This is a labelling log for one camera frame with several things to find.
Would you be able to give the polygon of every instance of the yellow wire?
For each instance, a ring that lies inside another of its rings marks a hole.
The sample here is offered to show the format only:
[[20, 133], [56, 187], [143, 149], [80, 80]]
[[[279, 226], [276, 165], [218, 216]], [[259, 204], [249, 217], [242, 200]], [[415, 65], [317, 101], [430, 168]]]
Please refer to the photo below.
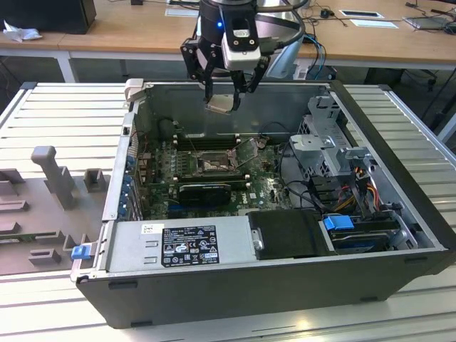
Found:
[[352, 202], [354, 199], [355, 199], [355, 197], [352, 195], [344, 203], [341, 203], [337, 208], [335, 208], [334, 211], [337, 212], [338, 210], [341, 210], [341, 209], [347, 207], [350, 204], [350, 202]]

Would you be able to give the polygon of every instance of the desk leg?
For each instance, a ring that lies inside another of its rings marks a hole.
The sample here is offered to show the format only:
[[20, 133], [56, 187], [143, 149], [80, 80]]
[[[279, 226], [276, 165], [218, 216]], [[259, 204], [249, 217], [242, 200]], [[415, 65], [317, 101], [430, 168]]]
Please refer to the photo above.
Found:
[[70, 59], [70, 55], [66, 51], [62, 51], [63, 53], [57, 57], [58, 64], [60, 66], [60, 70], [63, 75], [63, 79], [67, 83], [77, 83], [79, 82], [78, 80], [78, 74], [76, 73], [76, 70], [72, 64], [72, 60]]
[[122, 77], [128, 78], [127, 61], [125, 59], [120, 60], [120, 72], [122, 73]]

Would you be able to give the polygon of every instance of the paper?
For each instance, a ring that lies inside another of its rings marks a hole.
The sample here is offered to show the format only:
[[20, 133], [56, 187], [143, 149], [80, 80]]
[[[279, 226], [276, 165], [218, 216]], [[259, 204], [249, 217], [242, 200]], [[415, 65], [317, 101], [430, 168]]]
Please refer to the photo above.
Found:
[[356, 26], [362, 27], [383, 27], [387, 29], [399, 29], [395, 24], [391, 21], [376, 21], [376, 20], [362, 20], [362, 19], [350, 19], [352, 23]]
[[38, 39], [43, 38], [40, 36], [38, 30], [34, 28], [19, 28], [12, 25], [9, 25], [6, 21], [4, 21], [5, 28], [3, 30], [3, 34], [12, 41], [18, 41], [22, 43], [22, 41], [29, 41], [31, 39]]

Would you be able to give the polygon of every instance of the power supply label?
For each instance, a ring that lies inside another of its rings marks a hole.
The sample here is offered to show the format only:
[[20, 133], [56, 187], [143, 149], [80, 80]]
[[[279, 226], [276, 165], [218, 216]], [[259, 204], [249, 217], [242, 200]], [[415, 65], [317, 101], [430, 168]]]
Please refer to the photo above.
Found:
[[162, 265], [164, 267], [219, 263], [215, 226], [164, 228]]

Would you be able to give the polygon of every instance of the desk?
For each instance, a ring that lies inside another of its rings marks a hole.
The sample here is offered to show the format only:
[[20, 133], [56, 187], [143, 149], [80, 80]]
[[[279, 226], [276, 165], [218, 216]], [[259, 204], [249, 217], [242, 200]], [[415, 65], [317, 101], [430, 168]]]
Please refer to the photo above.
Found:
[[[339, 9], [378, 11], [385, 19], [421, 16], [405, 7], [405, 0], [319, 0], [338, 17]], [[132, 60], [181, 61], [180, 44], [192, 33], [195, 18], [165, 16], [165, 4], [95, 0], [97, 17], [86, 35], [43, 33], [38, 41], [17, 43], [0, 37], [0, 55], [56, 58], [66, 82], [77, 81], [72, 58], [110, 58]], [[420, 8], [447, 11], [451, 4], [421, 0]], [[313, 7], [318, 16], [319, 7]], [[311, 9], [303, 10], [311, 15]], [[443, 32], [414, 31], [405, 22], [398, 28], [356, 27], [345, 21], [321, 20], [316, 27], [319, 41], [327, 50], [327, 65], [378, 68], [426, 68], [451, 70], [456, 66], [456, 37]], [[297, 61], [300, 69], [315, 58], [313, 46], [303, 46]]]

